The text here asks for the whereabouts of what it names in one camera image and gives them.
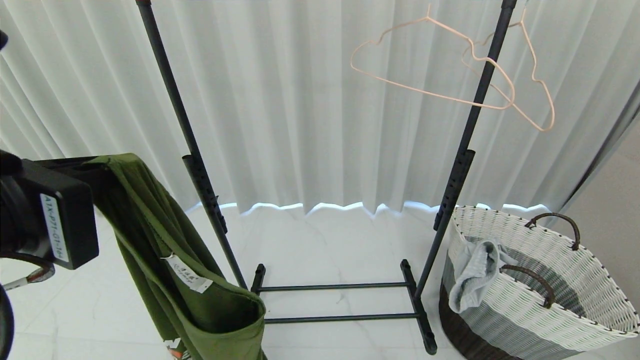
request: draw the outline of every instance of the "wire hanger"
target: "wire hanger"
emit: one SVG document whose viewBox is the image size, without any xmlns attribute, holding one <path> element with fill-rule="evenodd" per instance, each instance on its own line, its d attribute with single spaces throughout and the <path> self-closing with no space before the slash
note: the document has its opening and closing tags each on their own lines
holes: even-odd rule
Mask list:
<svg viewBox="0 0 640 360">
<path fill-rule="evenodd" d="M 413 91 L 416 91 L 416 92 L 420 92 L 420 93 L 425 94 L 425 95 L 431 95 L 431 96 L 439 97 L 439 98 L 442 98 L 442 99 L 447 99 L 447 100 L 453 100 L 453 101 L 457 101 L 457 102 L 462 102 L 463 104 L 469 104 L 469 105 L 474 105 L 474 106 L 480 106 L 480 107 L 482 107 L 482 108 L 489 108 L 489 109 L 495 109 L 495 110 L 505 110 L 505 109 L 507 109 L 507 108 L 512 107 L 512 106 L 513 106 L 513 102 L 515 101 L 516 90 L 515 90 L 515 86 L 513 86 L 513 82 L 512 82 L 512 80 L 509 78 L 509 76 L 506 74 L 506 72 L 504 72 L 504 70 L 502 69 L 502 67 L 501 67 L 500 65 L 498 65 L 498 63 L 496 63 L 496 62 L 495 62 L 493 59 L 491 59 L 491 58 L 488 58 L 488 57 L 478 58 L 478 57 L 476 56 L 476 52 L 475 52 L 474 41 L 473 41 L 473 40 L 471 40 L 471 38 L 469 38 L 468 36 L 464 35 L 463 33 L 460 33 L 459 31 L 457 31 L 457 30 L 455 30 L 455 29 L 453 29 L 453 28 L 451 28 L 451 27 L 449 27 L 449 26 L 447 26 L 447 25 L 445 25 L 445 24 L 442 24 L 441 22 L 439 22 L 439 21 L 437 21 L 437 20 L 435 20 L 435 19 L 432 19 L 432 18 L 429 16 L 429 15 L 430 15 L 430 13 L 431 13 L 431 4 L 429 4 L 429 5 L 428 5 L 428 7 L 427 7 L 427 16 L 425 16 L 425 17 L 423 17 L 423 18 L 420 18 L 420 19 L 417 19 L 417 20 L 410 21 L 410 22 L 405 22 L 405 23 L 403 23 L 403 24 L 396 25 L 396 26 L 394 26 L 393 28 L 390 28 L 390 29 L 385 30 L 385 31 L 380 35 L 380 39 L 378 39 L 378 41 L 377 41 L 377 42 L 375 42 L 375 41 L 373 41 L 373 40 L 368 40 L 368 41 L 365 41 L 365 42 L 363 42 L 362 44 L 360 44 L 358 47 L 356 47 L 356 49 L 355 49 L 355 50 L 353 51 L 353 53 L 351 54 L 351 59 L 350 59 L 350 61 L 349 61 L 349 64 L 351 65 L 351 68 L 352 68 L 353 70 L 356 70 L 356 71 L 358 71 L 358 72 L 361 72 L 362 74 L 365 74 L 366 76 L 370 76 L 370 77 L 372 77 L 372 78 L 374 78 L 374 79 L 382 80 L 382 81 L 384 81 L 384 82 L 386 82 L 386 83 L 393 84 L 393 85 L 395 85 L 395 86 L 400 86 L 400 87 L 403 87 L 403 88 L 406 88 L 406 89 L 409 89 L 409 90 L 413 90 Z M 391 81 L 391 80 L 388 80 L 388 79 L 384 79 L 384 78 L 381 78 L 381 77 L 379 77 L 379 76 L 375 76 L 375 75 L 370 74 L 370 73 L 368 73 L 368 72 L 366 72 L 366 71 L 364 71 L 364 70 L 362 70 L 362 69 L 359 69 L 359 68 L 357 68 L 357 67 L 355 67 L 355 66 L 353 65 L 353 58 L 355 57 L 355 54 L 356 54 L 356 53 L 357 53 L 357 52 L 358 52 L 358 51 L 359 51 L 363 46 L 368 45 L 368 44 L 380 45 L 380 43 L 382 42 L 382 40 L 384 39 L 384 37 L 385 37 L 385 35 L 386 35 L 387 33 L 390 33 L 391 31 L 393 31 L 393 30 L 395 30 L 395 29 L 403 28 L 403 27 L 405 27 L 405 26 L 409 26 L 409 25 L 416 24 L 416 23 L 418 23 L 418 22 L 423 22 L 423 21 L 424 21 L 424 22 L 432 22 L 432 23 L 433 23 L 433 24 L 435 24 L 436 26 L 439 26 L 439 27 L 441 27 L 441 28 L 443 28 L 443 29 L 445 29 L 445 30 L 447 30 L 447 31 L 449 31 L 449 32 L 451 32 L 451 33 L 453 33 L 454 35 L 456 35 L 456 36 L 458 36 L 458 37 L 461 37 L 461 38 L 465 39 L 465 40 L 469 43 L 469 47 L 471 48 L 471 56 L 473 57 L 473 59 L 474 59 L 474 60 L 476 60 L 476 61 L 488 61 L 488 62 L 490 62 L 490 63 L 491 63 L 491 64 L 492 64 L 496 69 L 498 69 L 498 70 L 500 71 L 500 73 L 502 74 L 502 76 L 504 76 L 504 78 L 507 80 L 507 82 L 508 82 L 508 84 L 509 84 L 509 87 L 511 88 L 511 97 L 509 98 L 509 97 L 506 97 L 506 96 L 505 96 L 505 98 L 506 98 L 507 100 L 509 100 L 509 102 L 507 103 L 507 105 L 505 105 L 505 106 L 493 106 L 493 105 L 481 104 L 481 103 L 479 103 L 479 102 L 473 102 L 473 101 L 468 101 L 468 100 L 464 100 L 464 99 L 459 99 L 459 98 L 456 98 L 456 97 L 449 97 L 449 96 L 442 95 L 442 94 L 436 94 L 436 93 L 434 93 L 434 92 L 429 92 L 429 91 L 426 91 L 426 90 L 421 90 L 421 89 L 414 88 L 414 87 L 411 87 L 411 86 L 407 86 L 407 85 L 403 85 L 403 84 L 400 84 L 400 83 L 396 83 L 395 81 Z"/>
<path fill-rule="evenodd" d="M 515 108 L 515 110 L 517 112 L 519 112 L 523 118 L 527 119 L 527 121 L 529 123 L 531 123 L 531 125 L 533 127 L 535 127 L 538 131 L 541 132 L 545 132 L 545 131 L 549 131 L 553 128 L 554 124 L 556 123 L 556 108 L 554 107 L 554 102 L 553 99 L 551 98 L 551 94 L 549 93 L 549 89 L 547 88 L 547 84 L 543 81 L 543 80 L 539 80 L 536 79 L 536 67 L 538 66 L 538 59 L 536 58 L 536 52 L 533 50 L 533 45 L 531 44 L 531 40 L 529 39 L 529 34 L 527 32 L 527 28 L 525 28 L 524 26 L 524 17 L 525 14 L 527 13 L 527 6 L 525 5 L 525 8 L 522 10 L 522 17 L 520 18 L 520 21 L 518 22 L 514 22 L 513 24 L 510 24 L 508 27 L 512 28 L 513 26 L 520 26 L 522 28 L 522 33 L 524 34 L 524 38 L 527 41 L 527 46 L 529 46 L 529 50 L 531 52 L 531 56 L 533 58 L 533 69 L 531 70 L 531 80 L 535 83 L 539 83 L 540 85 L 542 85 L 543 89 L 545 90 L 545 94 L 547 95 L 547 100 L 549 101 L 549 106 L 551 109 L 551 122 L 549 124 L 548 127 L 546 127 L 545 129 L 543 129 L 542 127 L 540 127 L 539 125 L 537 125 L 533 120 L 531 120 L 530 117 L 527 116 L 527 114 L 524 113 L 524 111 L 522 111 L 516 104 L 513 104 L 512 106 Z M 490 33 L 486 39 L 484 40 L 484 42 L 481 44 L 481 46 L 485 46 L 486 43 L 489 41 L 489 39 L 491 39 L 491 37 L 493 37 L 493 35 L 495 34 L 495 32 Z M 462 53 L 462 63 L 468 67 L 472 72 L 474 72 L 475 75 L 477 75 L 478 77 L 480 76 L 480 73 L 478 73 L 478 71 L 474 70 L 471 65 L 469 65 L 469 63 L 467 63 L 465 61 L 465 55 L 467 54 L 467 51 L 469 51 L 469 49 L 471 49 L 472 53 L 473 53 L 473 47 L 467 47 L 465 49 L 465 51 Z M 492 88 L 496 89 L 505 99 L 507 100 L 511 100 L 507 95 L 505 95 L 505 93 L 500 90 L 497 86 L 495 86 L 494 84 L 489 84 L 489 86 L 491 86 Z"/>
</svg>

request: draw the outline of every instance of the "care label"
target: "care label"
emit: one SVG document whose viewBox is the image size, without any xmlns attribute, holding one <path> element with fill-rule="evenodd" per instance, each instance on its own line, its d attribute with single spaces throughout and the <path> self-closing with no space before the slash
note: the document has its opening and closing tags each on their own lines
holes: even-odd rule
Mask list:
<svg viewBox="0 0 640 360">
<path fill-rule="evenodd" d="M 47 231 L 49 232 L 49 241 L 51 242 L 53 256 L 68 263 L 69 254 L 67 252 L 67 244 L 65 243 L 65 235 L 62 232 L 58 201 L 55 197 L 41 193 L 40 202 L 42 203 L 44 220 L 47 223 Z"/>
<path fill-rule="evenodd" d="M 189 265 L 185 264 L 180 258 L 172 254 L 170 257 L 165 258 L 166 262 L 171 266 L 175 275 L 178 275 L 180 280 L 184 282 L 193 291 L 203 293 L 213 283 L 212 280 L 206 277 L 196 274 Z"/>
</svg>

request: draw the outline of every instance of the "green shirt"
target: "green shirt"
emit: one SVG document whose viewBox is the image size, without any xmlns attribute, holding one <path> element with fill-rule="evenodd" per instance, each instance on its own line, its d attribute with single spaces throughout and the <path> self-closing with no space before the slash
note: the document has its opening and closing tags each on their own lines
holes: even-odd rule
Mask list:
<svg viewBox="0 0 640 360">
<path fill-rule="evenodd" d="M 266 360 L 260 349 L 264 303 L 225 280 L 189 218 L 144 162 L 122 154 L 90 163 L 105 164 L 117 178 L 119 185 L 93 194 L 93 201 L 113 225 L 131 277 L 173 356 Z"/>
</svg>

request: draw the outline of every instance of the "floor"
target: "floor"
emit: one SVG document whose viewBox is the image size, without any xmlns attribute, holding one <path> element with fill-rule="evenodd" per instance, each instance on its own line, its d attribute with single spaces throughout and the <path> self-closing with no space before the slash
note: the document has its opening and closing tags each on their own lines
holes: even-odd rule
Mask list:
<svg viewBox="0 0 640 360">
<path fill-rule="evenodd" d="M 509 209 L 523 213 L 523 209 Z M 432 209 L 408 204 L 401 213 L 380 208 L 374 217 L 359 206 L 323 206 L 304 215 L 300 207 L 256 206 L 240 215 L 223 208 L 229 240 L 248 283 L 258 263 L 267 268 L 265 286 L 338 282 L 402 281 L 408 259 L 419 277 L 433 237 Z M 533 209 L 531 213 L 540 212 Z M 202 208 L 189 216 L 222 265 L 231 271 Z M 169 360 L 116 247 L 110 226 L 98 221 L 100 256 L 81 269 L 10 292 L 17 321 L 12 360 Z M 442 254 L 423 296 L 439 350 L 425 353 L 415 320 L 268 325 L 264 350 L 270 360 L 463 359 L 442 333 L 437 289 Z M 30 269 L 3 261 L 0 280 Z M 266 293 L 268 316 L 348 315 L 409 312 L 403 288 Z M 575 360 L 640 359 L 640 341 L 628 340 L 581 354 Z"/>
</svg>

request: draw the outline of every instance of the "white and gray wicker basket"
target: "white and gray wicker basket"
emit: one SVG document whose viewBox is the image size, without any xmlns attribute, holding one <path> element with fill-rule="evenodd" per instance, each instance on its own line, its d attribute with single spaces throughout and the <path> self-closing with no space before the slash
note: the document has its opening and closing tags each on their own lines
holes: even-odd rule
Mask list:
<svg viewBox="0 0 640 360">
<path fill-rule="evenodd" d="M 569 221 L 575 240 L 537 226 L 545 216 Z M 548 213 L 527 221 L 462 206 L 454 210 L 447 236 L 440 317 L 467 359 L 564 359 L 638 335 L 637 311 L 599 260 L 580 245 L 578 228 L 566 216 Z M 497 236 L 529 274 L 503 268 L 481 306 L 453 313 L 448 294 L 455 259 L 466 242 L 490 236 Z"/>
</svg>

